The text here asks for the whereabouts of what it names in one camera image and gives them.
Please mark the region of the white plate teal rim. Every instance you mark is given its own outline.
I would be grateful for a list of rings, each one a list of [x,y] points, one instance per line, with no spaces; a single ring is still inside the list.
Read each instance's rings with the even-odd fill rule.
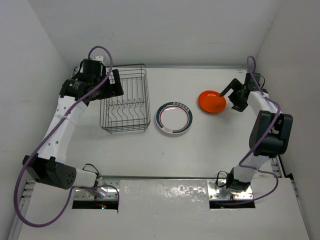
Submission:
[[[193,113],[191,109],[178,101],[161,105],[155,114],[157,127],[165,134],[179,136],[185,134],[192,126]]]

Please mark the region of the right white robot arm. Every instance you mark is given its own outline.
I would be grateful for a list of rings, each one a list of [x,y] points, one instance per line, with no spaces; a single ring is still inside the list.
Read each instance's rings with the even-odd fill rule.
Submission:
[[[234,192],[247,190],[256,172],[269,159],[284,154],[289,144],[293,116],[282,113],[280,105],[269,98],[260,87],[260,77],[259,73],[247,73],[244,83],[234,78],[220,94],[223,97],[231,90],[228,98],[233,110],[243,112],[251,107],[256,114],[249,151],[226,176],[225,187]]]

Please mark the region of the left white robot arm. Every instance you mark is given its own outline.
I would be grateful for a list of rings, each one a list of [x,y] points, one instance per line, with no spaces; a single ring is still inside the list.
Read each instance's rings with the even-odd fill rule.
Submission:
[[[124,94],[118,69],[110,70],[103,56],[83,59],[78,72],[67,79],[59,92],[57,108],[34,156],[25,156],[23,165],[32,179],[60,189],[92,188],[99,175],[66,165],[66,154],[73,132],[89,103]]]

